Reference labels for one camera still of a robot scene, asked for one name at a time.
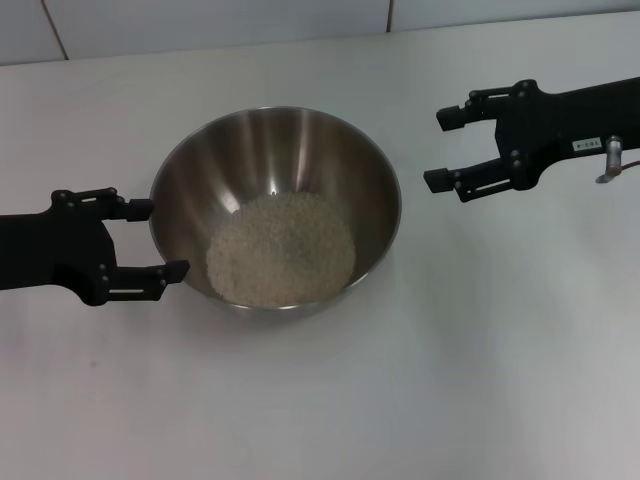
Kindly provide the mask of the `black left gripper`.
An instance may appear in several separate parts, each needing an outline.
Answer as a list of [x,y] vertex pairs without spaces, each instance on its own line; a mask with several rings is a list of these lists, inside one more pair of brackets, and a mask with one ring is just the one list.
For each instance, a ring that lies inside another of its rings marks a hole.
[[40,213],[1,217],[1,288],[60,286],[88,306],[115,301],[158,301],[181,283],[188,260],[148,267],[116,266],[113,241],[103,222],[146,222],[150,199],[125,200],[113,187],[56,190]]

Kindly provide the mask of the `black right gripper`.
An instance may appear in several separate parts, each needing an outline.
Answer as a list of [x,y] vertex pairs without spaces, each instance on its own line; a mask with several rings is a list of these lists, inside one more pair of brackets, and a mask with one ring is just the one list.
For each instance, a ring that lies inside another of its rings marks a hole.
[[440,109],[436,118],[443,131],[495,120],[502,159],[425,171],[434,194],[453,191],[466,203],[529,190],[552,165],[598,154],[605,156],[605,168],[597,181],[608,183],[627,168],[622,153],[639,147],[639,80],[556,94],[543,92],[534,81],[472,90],[462,106]]

